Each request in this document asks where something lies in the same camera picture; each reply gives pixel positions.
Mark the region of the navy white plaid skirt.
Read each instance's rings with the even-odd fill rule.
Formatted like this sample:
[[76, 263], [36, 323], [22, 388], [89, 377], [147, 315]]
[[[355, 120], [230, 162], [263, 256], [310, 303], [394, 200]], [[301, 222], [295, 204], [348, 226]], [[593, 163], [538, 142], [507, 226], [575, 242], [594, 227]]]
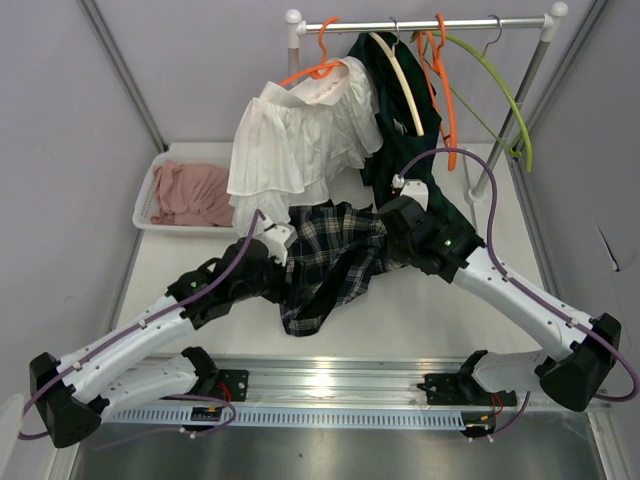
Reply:
[[400, 269], [388, 252], [386, 228], [372, 205], [356, 208], [331, 201], [289, 209], [297, 233], [289, 247], [289, 268], [304, 267], [305, 295], [280, 307], [290, 336], [311, 336], [338, 307], [367, 293], [377, 275]]

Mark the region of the lime green hanger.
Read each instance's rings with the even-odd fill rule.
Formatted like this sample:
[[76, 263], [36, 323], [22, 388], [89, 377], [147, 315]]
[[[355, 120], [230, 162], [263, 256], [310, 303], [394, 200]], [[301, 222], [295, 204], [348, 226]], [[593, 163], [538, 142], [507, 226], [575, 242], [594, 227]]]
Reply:
[[447, 99], [447, 109], [450, 115], [453, 115], [454, 106], [451, 99], [451, 93], [453, 93], [458, 100], [465, 106], [465, 108], [476, 118], [476, 120], [485, 128], [485, 130], [497, 141], [498, 145], [514, 158], [520, 158], [522, 154], [515, 150], [515, 145], [509, 146], [506, 143], [506, 133], [497, 135], [488, 124], [479, 116], [479, 114], [464, 100], [457, 91], [450, 84], [448, 77], [446, 76], [446, 69], [443, 66], [439, 50], [445, 44], [446, 39], [464, 49], [467, 53], [473, 56], [491, 75], [496, 82], [504, 97], [506, 98], [509, 106], [510, 113], [517, 121], [520, 129], [521, 140], [524, 142], [524, 148], [526, 151], [526, 171], [530, 172], [533, 165], [533, 145], [529, 135], [529, 131], [525, 120], [521, 114], [520, 107], [514, 99], [509, 87], [495, 69], [495, 67], [485, 58], [483, 54], [478, 52], [474, 47], [467, 44], [461, 39], [454, 36], [447, 36], [444, 28], [441, 28], [440, 32], [432, 34], [428, 31], [414, 31], [411, 35], [411, 42], [416, 43], [416, 49], [418, 57], [420, 59], [421, 68], [423, 70], [426, 83], [429, 89], [432, 89], [432, 82], [429, 77], [428, 71], [433, 71], [438, 77], [441, 78], [442, 85], [445, 89], [445, 97]]

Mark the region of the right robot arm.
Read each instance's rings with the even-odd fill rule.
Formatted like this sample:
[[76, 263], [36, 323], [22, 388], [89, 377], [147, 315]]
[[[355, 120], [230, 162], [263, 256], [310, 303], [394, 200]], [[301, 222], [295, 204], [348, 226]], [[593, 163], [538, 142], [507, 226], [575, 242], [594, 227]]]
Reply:
[[393, 199], [380, 217], [389, 251], [399, 262], [485, 301], [540, 347], [474, 353], [467, 372], [456, 380], [464, 401], [475, 404], [498, 391], [532, 390], [569, 410], [586, 409], [616, 363], [621, 324], [615, 317], [594, 318], [507, 271], [474, 228], [445, 223], [409, 196]]

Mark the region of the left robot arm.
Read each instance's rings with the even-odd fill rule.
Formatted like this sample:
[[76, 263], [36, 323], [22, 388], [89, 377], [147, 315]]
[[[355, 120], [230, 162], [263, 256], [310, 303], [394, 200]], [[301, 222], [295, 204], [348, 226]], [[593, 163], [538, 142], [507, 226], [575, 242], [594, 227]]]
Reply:
[[265, 235], [244, 238], [182, 274], [127, 325], [64, 356], [48, 352], [29, 363], [31, 398], [44, 436], [59, 449], [82, 442], [117, 413], [152, 400], [186, 397], [228, 402], [219, 369], [201, 347], [188, 347], [163, 364], [139, 361], [160, 347], [227, 315], [241, 301], [284, 297], [287, 249]]

